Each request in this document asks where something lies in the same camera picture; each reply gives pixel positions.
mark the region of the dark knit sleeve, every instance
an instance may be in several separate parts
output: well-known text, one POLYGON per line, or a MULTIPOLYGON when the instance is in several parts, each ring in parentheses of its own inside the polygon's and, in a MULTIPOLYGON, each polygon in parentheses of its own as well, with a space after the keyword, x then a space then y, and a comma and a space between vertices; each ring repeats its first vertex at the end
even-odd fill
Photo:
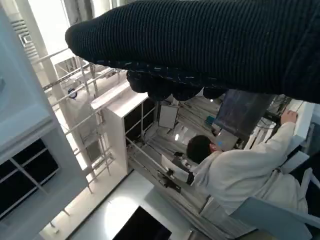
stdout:
MULTIPOLYGON (((320 44, 307 44, 320 39, 318 8, 319 0, 143 0, 76 24, 65 39, 93 63, 151 64, 198 76, 183 82, 191 86, 320 103, 304 83, 319 85, 320 44)), ((130 64, 122 66, 137 70, 130 64)))

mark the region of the white jacket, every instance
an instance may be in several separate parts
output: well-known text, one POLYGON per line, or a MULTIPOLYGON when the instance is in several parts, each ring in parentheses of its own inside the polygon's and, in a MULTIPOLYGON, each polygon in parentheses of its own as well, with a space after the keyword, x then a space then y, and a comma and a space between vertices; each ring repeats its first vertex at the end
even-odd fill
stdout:
POLYGON ((287 122, 267 143, 212 153, 193 169, 192 184, 214 197, 229 215, 251 196, 307 213, 305 197, 299 198, 299 182, 276 170, 286 160, 294 129, 295 124, 287 122))

